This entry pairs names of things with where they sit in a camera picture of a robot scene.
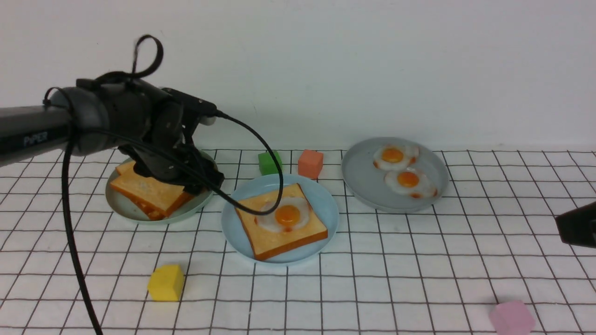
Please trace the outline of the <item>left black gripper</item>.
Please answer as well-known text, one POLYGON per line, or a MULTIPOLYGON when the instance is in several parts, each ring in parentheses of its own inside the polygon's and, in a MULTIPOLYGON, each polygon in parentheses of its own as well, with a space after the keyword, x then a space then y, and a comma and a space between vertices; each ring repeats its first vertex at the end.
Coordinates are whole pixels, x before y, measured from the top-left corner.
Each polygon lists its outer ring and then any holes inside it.
POLYGON ((137 174, 181 185, 185 192, 198 195, 203 188, 220 187, 225 176, 195 146, 192 134, 199 124, 184 121, 183 112, 180 102, 159 104, 151 116, 149 131, 140 140, 149 148, 128 142, 119 146, 119 151, 135 161, 137 174))

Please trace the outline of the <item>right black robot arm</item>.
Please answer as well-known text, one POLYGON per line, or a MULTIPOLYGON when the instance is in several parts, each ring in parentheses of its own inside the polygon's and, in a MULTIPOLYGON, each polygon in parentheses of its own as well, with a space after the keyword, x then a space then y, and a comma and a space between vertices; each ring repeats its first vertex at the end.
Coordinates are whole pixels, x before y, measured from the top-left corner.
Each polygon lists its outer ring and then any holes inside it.
POLYGON ((596 248, 596 203, 575 208, 554 218, 565 244, 596 248))

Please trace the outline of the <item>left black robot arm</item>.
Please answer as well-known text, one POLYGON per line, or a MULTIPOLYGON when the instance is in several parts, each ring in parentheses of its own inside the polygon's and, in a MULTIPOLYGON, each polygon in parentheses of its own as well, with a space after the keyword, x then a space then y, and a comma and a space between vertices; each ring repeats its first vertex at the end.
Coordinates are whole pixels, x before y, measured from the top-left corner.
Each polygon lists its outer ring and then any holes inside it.
POLYGON ((216 114, 211 102, 144 80, 79 79, 47 93, 41 105, 1 109, 1 165, 68 146, 77 156, 117 148, 138 175, 198 195, 225 178, 192 140, 216 114))

